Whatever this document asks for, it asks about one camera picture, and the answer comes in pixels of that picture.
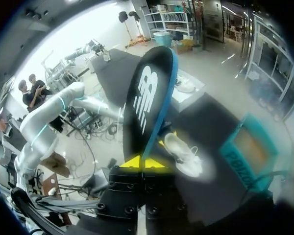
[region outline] black table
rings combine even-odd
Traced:
[[[118,49],[111,49],[109,53],[109,62],[104,61],[101,55],[93,58],[91,63],[108,100],[118,107],[123,107],[134,71],[141,58]]]

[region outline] shelf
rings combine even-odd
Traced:
[[[188,22],[186,21],[164,21],[165,23],[184,23],[187,24]]]
[[[181,33],[188,33],[187,30],[182,30],[182,29],[166,28],[166,30],[175,31],[175,32],[181,32]]]
[[[162,21],[149,21],[147,23],[162,23]]]
[[[162,13],[162,14],[164,14],[164,15],[166,15],[166,14],[185,14],[185,12],[183,12],[183,11],[173,11],[173,12],[165,12],[165,13]]]
[[[164,28],[151,28],[150,31],[166,31]]]
[[[149,14],[146,14],[145,16],[151,16],[151,15],[155,15],[155,14],[160,14],[160,12],[149,13]]]

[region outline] robotic arm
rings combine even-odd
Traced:
[[[59,116],[68,106],[85,108],[123,123],[121,108],[114,110],[111,105],[103,101],[85,96],[84,91],[85,85],[83,83],[74,82],[28,114],[23,120],[20,131],[27,144],[15,159],[17,187],[26,190],[27,181],[33,175],[38,164],[54,151],[58,139],[56,134],[48,128],[48,123]]]

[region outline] white sneaker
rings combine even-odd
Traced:
[[[170,154],[178,157],[176,168],[190,177],[198,177],[202,173],[202,160],[196,156],[198,148],[188,145],[173,133],[165,135],[164,146]]]
[[[183,93],[192,93],[195,91],[196,87],[193,85],[193,83],[186,79],[185,77],[178,75],[176,78],[175,88],[179,92]]]

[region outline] ceiling light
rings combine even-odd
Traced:
[[[222,6],[225,10],[228,10],[229,12],[231,12],[232,14],[236,15],[236,13],[232,10],[230,10],[229,8],[227,8],[226,6]]]

